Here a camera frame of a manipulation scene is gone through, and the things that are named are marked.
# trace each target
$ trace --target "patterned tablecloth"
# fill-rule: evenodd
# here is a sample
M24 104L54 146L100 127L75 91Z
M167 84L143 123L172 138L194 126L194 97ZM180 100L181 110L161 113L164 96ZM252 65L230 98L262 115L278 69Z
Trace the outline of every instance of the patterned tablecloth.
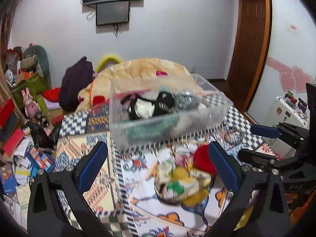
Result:
M214 101L214 97L205 98ZM275 155L261 137L251 134L250 123L235 107L229 109L224 122L246 133L241 144L233 147L220 140L219 129L178 143L177 152L190 156L198 146L215 137L228 153L237 153L244 147ZM103 131L89 133L93 130ZM63 120L56 150L56 171L75 165L97 141L108 145L109 156L91 189L83 196L114 237L201 236L219 218L232 197L217 176L207 188L208 195L193 206L187 207L181 202L163 204L154 191L153 179L157 162L170 156L170 147L167 144L142 146L119 153L108 131L107 105L101 110L76 113ZM59 192L59 197L70 223L80 229L63 192Z

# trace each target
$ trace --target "blue gripper pad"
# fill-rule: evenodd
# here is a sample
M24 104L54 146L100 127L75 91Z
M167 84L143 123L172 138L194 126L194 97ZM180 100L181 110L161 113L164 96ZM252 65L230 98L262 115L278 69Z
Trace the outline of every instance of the blue gripper pad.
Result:
M76 165L75 182L81 194L89 191L108 155L105 142L98 141L88 155L83 156Z
M250 132L258 136L263 136L272 139L280 138L280 136L282 135L279 129L263 125L252 125L250 127Z
M236 193L242 180L242 173L237 160L228 155L217 141L209 144L208 156L226 189Z

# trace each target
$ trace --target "pink heart sticker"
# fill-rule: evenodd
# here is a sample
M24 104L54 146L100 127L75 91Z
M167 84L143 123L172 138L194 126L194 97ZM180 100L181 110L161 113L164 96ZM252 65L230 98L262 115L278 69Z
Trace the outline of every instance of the pink heart sticker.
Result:
M299 66L292 68L292 77L296 81L295 90L297 93L306 92L306 83L313 83L313 78L310 74L304 74Z
M295 79L286 72L280 73L280 83L282 86L282 90L284 91L292 91L296 87Z

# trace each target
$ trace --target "stuffed rabbit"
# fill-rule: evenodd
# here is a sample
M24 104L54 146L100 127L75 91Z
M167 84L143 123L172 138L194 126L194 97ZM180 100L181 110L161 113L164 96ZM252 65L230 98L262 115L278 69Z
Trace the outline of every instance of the stuffed rabbit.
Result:
M30 94L30 91L28 88L22 90L22 96L23 96L23 103L25 105L25 114L27 117L29 117L31 120L35 120L36 115L41 113L40 107L37 102L33 100L33 96Z

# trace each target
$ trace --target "transparent storage box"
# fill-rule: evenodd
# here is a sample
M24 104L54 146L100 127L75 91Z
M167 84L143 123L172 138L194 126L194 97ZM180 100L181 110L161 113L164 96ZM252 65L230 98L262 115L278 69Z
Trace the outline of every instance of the transparent storage box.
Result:
M183 90L203 95L202 101L207 107L131 121L127 106L121 104L131 93L141 96L144 91L177 93ZM219 126L231 105L231 100L198 74L113 80L109 128L117 148L122 151L130 146L168 141Z

